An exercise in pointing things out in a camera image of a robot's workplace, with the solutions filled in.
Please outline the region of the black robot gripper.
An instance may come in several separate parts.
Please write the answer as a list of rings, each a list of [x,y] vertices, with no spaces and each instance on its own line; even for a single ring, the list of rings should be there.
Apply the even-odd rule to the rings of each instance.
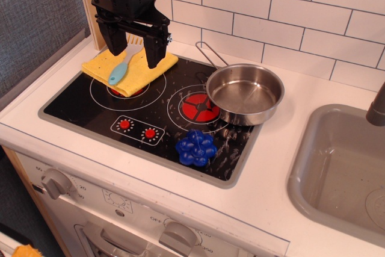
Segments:
[[[114,56],[127,47],[126,33],[144,40],[147,64],[154,69],[165,57],[170,20],[155,7],[156,0],[92,0],[100,33]]]

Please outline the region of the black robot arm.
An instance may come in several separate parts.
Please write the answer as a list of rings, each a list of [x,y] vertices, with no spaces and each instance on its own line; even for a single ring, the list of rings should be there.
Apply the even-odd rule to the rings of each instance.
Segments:
[[[96,20],[109,51],[117,56],[127,47],[126,33],[142,37],[148,67],[165,58],[171,42],[170,20],[155,7],[156,0],[92,0]]]

